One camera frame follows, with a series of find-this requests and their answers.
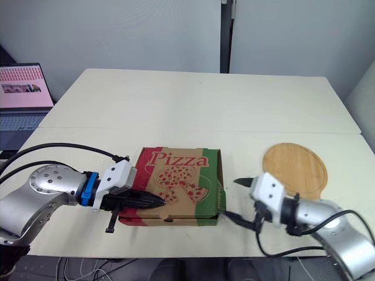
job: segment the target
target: cardboard box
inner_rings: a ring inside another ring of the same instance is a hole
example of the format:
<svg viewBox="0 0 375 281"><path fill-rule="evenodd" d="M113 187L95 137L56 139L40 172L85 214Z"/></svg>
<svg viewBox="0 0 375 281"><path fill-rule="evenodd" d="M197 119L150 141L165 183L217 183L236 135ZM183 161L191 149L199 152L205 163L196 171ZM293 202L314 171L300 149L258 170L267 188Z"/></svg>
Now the cardboard box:
<svg viewBox="0 0 375 281"><path fill-rule="evenodd" d="M143 148L133 188L154 193L166 205L154 209L126 208L119 213L127 225L216 225L226 209L220 150Z"/></svg>

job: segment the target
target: white table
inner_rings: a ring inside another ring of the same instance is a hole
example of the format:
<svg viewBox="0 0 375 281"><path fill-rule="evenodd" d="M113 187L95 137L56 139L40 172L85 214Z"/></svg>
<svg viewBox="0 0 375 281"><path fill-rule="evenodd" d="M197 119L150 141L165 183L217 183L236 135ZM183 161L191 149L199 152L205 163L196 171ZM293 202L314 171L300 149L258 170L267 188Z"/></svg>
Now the white table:
<svg viewBox="0 0 375 281"><path fill-rule="evenodd" d="M360 133L326 78L88 69L41 127Z"/></svg>
<svg viewBox="0 0 375 281"><path fill-rule="evenodd" d="M261 133L186 129L38 128L24 148L46 142L75 142L129 154L136 161L143 146L179 148L220 148L223 158L227 209L251 219L253 202L248 190L233 180L262 172L265 151L280 142L294 142L317 153L328 170L328 183L322 195L343 208L357 210L375 229L375 155L365 140L355 133ZM68 148L48 148L30 153L10 168L37 160L58 160L83 171L101 174L111 160L95 153ZM22 184L31 171L24 171L5 182L0 197ZM261 256L254 233L220 217L216 227L129 227L119 222L113 234L106 234L110 213L92 213L87 207L60 207L31 245L30 254L106 258ZM355 226L361 224L350 218ZM284 228L266 223L261 239L269 252L297 246L317 245L311 237L296 238ZM323 255L322 251L298 255Z"/></svg>

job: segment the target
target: laptop keyboard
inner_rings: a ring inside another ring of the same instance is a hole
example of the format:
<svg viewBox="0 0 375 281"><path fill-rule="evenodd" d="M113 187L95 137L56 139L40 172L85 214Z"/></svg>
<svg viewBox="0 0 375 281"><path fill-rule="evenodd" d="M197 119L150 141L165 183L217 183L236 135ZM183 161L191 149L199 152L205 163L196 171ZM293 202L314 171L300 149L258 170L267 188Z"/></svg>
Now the laptop keyboard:
<svg viewBox="0 0 375 281"><path fill-rule="evenodd" d="M0 116L0 131L33 131L43 120L40 116Z"/></svg>

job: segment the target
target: white wall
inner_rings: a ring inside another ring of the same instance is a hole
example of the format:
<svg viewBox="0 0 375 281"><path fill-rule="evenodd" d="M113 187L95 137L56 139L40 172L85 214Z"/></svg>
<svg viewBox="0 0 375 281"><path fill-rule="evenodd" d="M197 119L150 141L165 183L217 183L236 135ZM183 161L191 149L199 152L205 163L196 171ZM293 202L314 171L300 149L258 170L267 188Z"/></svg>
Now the white wall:
<svg viewBox="0 0 375 281"><path fill-rule="evenodd" d="M374 0L237 0L231 73L324 76L344 99L374 59Z"/></svg>
<svg viewBox="0 0 375 281"><path fill-rule="evenodd" d="M86 68L218 73L220 0L2 0L0 44L55 99Z"/></svg>
<svg viewBox="0 0 375 281"><path fill-rule="evenodd" d="M375 153L375 61L348 96L346 106Z"/></svg>

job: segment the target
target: pizza peel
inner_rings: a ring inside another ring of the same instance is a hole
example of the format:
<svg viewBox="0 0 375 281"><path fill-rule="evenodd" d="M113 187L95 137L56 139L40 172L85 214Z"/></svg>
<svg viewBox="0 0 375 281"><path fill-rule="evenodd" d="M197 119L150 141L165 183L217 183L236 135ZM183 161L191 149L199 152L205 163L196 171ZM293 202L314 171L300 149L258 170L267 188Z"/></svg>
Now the pizza peel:
<svg viewBox="0 0 375 281"><path fill-rule="evenodd" d="M288 195L319 199L328 180L323 161L310 149L295 143L279 143L263 157L263 171L285 186Z"/></svg>

